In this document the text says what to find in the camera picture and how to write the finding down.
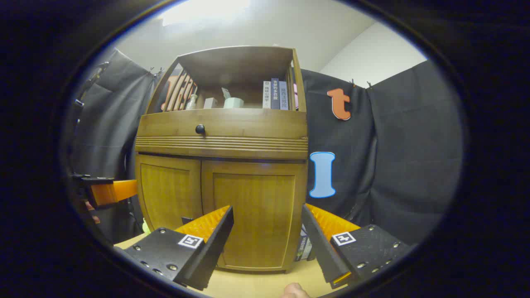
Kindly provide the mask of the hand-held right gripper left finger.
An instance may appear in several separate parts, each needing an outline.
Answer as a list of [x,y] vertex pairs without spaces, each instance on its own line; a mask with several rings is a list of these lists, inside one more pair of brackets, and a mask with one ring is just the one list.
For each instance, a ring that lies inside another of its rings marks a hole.
[[158,228],[123,251],[137,268],[165,283],[204,290],[234,224],[230,205],[172,230]]

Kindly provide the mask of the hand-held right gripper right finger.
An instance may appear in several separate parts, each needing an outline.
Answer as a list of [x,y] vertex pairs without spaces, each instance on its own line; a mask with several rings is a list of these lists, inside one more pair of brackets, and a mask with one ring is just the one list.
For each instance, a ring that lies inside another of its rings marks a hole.
[[324,279],[332,288],[371,279],[415,248],[380,226],[360,227],[310,204],[303,205],[301,219]]

